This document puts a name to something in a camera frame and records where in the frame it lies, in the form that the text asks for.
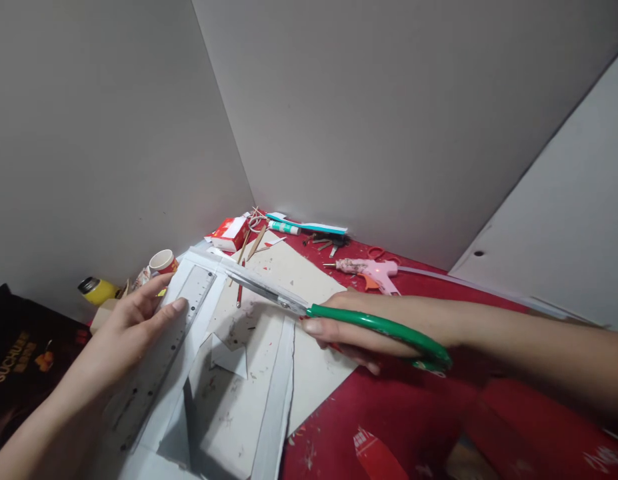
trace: scissors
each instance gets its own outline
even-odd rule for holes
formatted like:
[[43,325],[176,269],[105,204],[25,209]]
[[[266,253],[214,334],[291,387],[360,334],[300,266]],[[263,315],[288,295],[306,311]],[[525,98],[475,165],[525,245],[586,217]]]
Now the scissors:
[[323,307],[315,303],[309,305],[308,302],[290,292],[266,286],[258,283],[256,280],[244,278],[232,271],[227,272],[227,275],[244,288],[257,293],[282,308],[292,311],[300,317],[325,317],[339,320],[404,342],[416,348],[423,355],[421,359],[412,361],[414,367],[434,373],[441,373],[451,368],[453,364],[446,348],[423,333],[412,330],[400,323],[352,310]]
[[[379,258],[384,255],[387,251],[384,250],[384,248],[380,248],[380,247],[371,247],[369,248],[369,250],[367,251],[367,257],[369,258],[369,260],[373,260],[373,261],[378,261]],[[396,262],[398,265],[402,265],[402,263],[400,262],[399,258],[396,257],[391,257],[389,259],[384,259],[384,261],[394,261]]]

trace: yellow bottle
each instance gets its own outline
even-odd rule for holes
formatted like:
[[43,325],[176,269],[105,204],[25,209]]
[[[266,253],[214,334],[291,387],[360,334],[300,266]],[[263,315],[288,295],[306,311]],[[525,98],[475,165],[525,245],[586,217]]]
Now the yellow bottle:
[[119,287],[116,287],[106,280],[97,279],[95,277],[86,278],[84,282],[77,286],[77,289],[80,290],[80,293],[86,300],[97,307],[110,298],[116,298],[120,292]]

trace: fingernail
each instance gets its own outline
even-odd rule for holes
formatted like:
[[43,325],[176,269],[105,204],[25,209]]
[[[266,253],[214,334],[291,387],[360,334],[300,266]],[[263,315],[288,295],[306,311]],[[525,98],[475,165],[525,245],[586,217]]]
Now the fingernail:
[[320,320],[304,320],[302,328],[309,335],[322,334],[322,322]]
[[375,376],[378,376],[380,374],[380,366],[377,363],[374,362],[368,362],[367,364],[367,368],[369,369],[369,371],[374,374]]
[[180,297],[178,300],[174,301],[172,305],[176,312],[181,312],[187,307],[187,303],[186,298]]

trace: red and white box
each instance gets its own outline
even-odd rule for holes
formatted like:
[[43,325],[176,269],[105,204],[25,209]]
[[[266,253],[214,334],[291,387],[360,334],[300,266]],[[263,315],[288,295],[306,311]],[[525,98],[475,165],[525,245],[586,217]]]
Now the red and white box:
[[211,243],[220,250],[236,252],[242,248],[248,228],[247,220],[244,217],[226,219],[213,232]]

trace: green scissor handle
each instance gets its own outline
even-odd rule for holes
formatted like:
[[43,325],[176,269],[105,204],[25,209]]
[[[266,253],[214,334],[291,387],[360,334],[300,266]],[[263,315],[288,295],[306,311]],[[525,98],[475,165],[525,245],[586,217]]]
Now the green scissor handle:
[[451,368],[453,364],[446,348],[423,333],[405,327],[400,323],[362,312],[334,309],[316,304],[313,304],[307,309],[307,315],[310,317],[324,317],[351,323],[358,327],[374,330],[382,335],[408,343],[423,355],[422,360],[415,360],[413,362],[414,367],[432,372],[442,372]]

